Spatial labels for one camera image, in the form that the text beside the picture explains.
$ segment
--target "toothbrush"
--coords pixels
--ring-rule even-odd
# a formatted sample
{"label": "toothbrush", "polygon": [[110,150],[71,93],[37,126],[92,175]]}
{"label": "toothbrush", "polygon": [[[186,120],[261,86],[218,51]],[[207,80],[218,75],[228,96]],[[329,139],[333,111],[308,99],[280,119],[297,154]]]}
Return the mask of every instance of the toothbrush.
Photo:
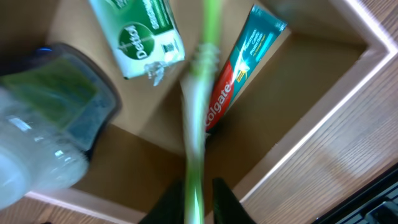
{"label": "toothbrush", "polygon": [[185,224],[203,224],[203,166],[205,120],[218,64],[221,0],[203,0],[203,43],[198,47],[189,74],[181,81],[184,141],[187,155],[185,177]]}

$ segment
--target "colgate toothpaste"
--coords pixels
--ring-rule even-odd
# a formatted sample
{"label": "colgate toothpaste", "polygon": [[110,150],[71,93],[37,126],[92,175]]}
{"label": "colgate toothpaste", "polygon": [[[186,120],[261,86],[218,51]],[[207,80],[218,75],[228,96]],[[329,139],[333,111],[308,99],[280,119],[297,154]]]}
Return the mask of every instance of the colgate toothpaste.
{"label": "colgate toothpaste", "polygon": [[266,54],[286,23],[254,5],[237,43],[221,71],[210,99],[206,132],[226,113],[246,80]]}

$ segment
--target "toothpaste tube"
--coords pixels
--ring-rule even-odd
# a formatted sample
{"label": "toothpaste tube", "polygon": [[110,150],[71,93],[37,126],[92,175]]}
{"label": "toothpaste tube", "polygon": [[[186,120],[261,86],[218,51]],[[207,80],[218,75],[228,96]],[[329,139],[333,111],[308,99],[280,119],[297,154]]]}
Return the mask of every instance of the toothpaste tube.
{"label": "toothpaste tube", "polygon": [[206,117],[208,134],[213,132],[215,124],[226,113],[252,71],[286,25],[261,7],[252,7],[243,31],[214,86]]}

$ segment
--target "plastic container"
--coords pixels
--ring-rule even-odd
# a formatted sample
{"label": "plastic container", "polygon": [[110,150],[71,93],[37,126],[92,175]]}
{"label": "plastic container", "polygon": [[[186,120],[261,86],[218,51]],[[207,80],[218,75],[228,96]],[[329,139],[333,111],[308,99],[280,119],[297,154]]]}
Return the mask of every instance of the plastic container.
{"label": "plastic container", "polygon": [[215,83],[206,117],[206,133],[232,106],[240,90],[287,23],[254,5],[246,24]]}
{"label": "plastic container", "polygon": [[98,67],[67,45],[39,49],[0,72],[2,209],[30,190],[77,183],[119,104]]}

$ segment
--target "colgate logo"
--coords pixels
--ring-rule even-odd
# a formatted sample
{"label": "colgate logo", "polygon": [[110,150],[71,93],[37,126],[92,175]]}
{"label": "colgate logo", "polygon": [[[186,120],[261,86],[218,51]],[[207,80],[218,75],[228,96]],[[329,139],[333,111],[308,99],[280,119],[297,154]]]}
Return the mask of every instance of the colgate logo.
{"label": "colgate logo", "polygon": [[209,131],[221,119],[231,103],[233,94],[233,71],[231,62],[224,66],[213,93],[206,117],[206,131]]}

